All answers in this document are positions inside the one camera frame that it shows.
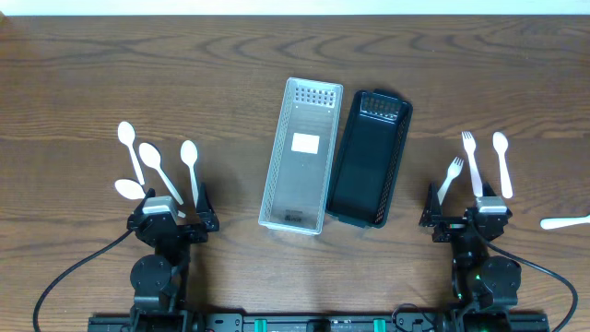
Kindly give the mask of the pale green plastic fork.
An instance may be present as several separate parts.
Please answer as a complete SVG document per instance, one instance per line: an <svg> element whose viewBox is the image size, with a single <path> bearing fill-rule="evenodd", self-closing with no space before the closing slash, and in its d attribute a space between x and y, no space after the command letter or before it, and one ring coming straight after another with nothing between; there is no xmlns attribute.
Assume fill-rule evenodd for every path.
<svg viewBox="0 0 590 332"><path fill-rule="evenodd" d="M555 230L581 224L589 224L590 216L584 217L563 217L563 218L546 218L540 221L540 227L543 230Z"/></svg>

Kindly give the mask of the clear plastic mesh basket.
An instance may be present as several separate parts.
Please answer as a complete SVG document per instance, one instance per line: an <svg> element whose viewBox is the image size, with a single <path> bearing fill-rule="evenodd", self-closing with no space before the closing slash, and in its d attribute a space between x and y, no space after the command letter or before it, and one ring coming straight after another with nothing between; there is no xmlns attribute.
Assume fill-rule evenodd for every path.
<svg viewBox="0 0 590 332"><path fill-rule="evenodd" d="M287 80L258 223L271 230L322 231L344 88Z"/></svg>

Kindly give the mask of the white plastic spoon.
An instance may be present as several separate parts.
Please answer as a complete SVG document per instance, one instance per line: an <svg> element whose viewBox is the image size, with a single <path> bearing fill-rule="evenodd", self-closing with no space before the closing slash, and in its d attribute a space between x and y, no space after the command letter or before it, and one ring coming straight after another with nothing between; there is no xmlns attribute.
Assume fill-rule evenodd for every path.
<svg viewBox="0 0 590 332"><path fill-rule="evenodd" d="M134 127L130 123L122 121L118 125L117 135L119 141L128 148L130 159L132 161L137 180L141 185L144 185L145 178L134 147L134 142L136 138L136 132Z"/></svg>
<svg viewBox="0 0 590 332"><path fill-rule="evenodd" d="M176 187L171 182L170 178L167 176L167 174L165 173L165 171L163 171L161 167L161 155L158 149L150 143L141 143L139 145L139 155L142 161L149 168L154 169L159 174L161 180L164 182L167 189L170 191L171 195L174 197L174 199L178 202L179 205L182 205L183 199L181 198Z"/></svg>
<svg viewBox="0 0 590 332"><path fill-rule="evenodd" d="M505 198L512 198L513 187L506 161L506 152L509 147L508 139L503 133L495 132L492 136L492 145L499 158L501 193Z"/></svg>
<svg viewBox="0 0 590 332"><path fill-rule="evenodd" d="M198 184L196 180L195 164L198 160L198 150L194 142L185 140L181 146L181 159L187 165L190 173L191 189L193 194L194 205L198 203Z"/></svg>

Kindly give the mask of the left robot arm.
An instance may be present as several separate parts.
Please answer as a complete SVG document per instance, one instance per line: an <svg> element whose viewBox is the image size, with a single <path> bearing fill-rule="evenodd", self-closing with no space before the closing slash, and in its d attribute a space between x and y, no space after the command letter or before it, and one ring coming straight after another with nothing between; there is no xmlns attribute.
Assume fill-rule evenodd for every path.
<svg viewBox="0 0 590 332"><path fill-rule="evenodd" d="M141 313L172 313L185 299L190 246L205 243L219 230L218 217L204 184L198 188L195 212L199 221L180 225L171 196L157 196L150 189L127 220L127 229L154 249L139 259L130 274L135 290L134 307Z"/></svg>

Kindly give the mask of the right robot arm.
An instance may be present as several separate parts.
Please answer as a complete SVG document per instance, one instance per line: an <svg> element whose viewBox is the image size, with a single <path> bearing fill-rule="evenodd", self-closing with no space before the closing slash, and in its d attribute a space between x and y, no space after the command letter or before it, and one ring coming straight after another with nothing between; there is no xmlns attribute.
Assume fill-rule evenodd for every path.
<svg viewBox="0 0 590 332"><path fill-rule="evenodd" d="M432 229L435 243L452 247L452 289L458 303L452 306L451 317L460 320L467 314L508 311L518 303L522 269L511 258L491 256L489 245L503 235L512 211L485 184L484 196L463 216L445 216L438 191L436 184L430 184L419 226Z"/></svg>

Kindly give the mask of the white plastic fork short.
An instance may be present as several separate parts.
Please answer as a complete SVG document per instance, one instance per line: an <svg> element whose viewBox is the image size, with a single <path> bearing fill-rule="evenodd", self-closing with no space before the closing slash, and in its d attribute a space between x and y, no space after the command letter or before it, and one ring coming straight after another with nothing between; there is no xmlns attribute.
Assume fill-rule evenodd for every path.
<svg viewBox="0 0 590 332"><path fill-rule="evenodd" d="M460 175L463 169L463 164L464 161L461 158L455 157L449 165L446 173L446 178L443 181L442 186L440 187L437 193L440 205L443 204L443 200L445 199L445 196L452 181Z"/></svg>

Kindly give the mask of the white plastic fork long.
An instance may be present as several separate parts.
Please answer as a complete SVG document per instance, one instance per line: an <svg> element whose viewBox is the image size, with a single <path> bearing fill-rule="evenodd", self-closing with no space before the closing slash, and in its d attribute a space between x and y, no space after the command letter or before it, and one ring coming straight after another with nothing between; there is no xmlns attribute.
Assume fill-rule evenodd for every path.
<svg viewBox="0 0 590 332"><path fill-rule="evenodd" d="M477 143L472 134L468 131L462 133L463 145L468 157L469 171L472 183L472 190L475 197L483 196L483 187L475 158Z"/></svg>

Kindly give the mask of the black plastic mesh basket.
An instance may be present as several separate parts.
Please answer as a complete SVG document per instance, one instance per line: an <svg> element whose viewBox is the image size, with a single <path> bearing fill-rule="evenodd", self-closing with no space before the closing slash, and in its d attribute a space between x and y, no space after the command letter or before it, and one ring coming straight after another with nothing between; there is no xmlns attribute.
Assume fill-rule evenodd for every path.
<svg viewBox="0 0 590 332"><path fill-rule="evenodd" d="M355 93L331 174L329 215L360 228L384 226L412 113L394 92Z"/></svg>

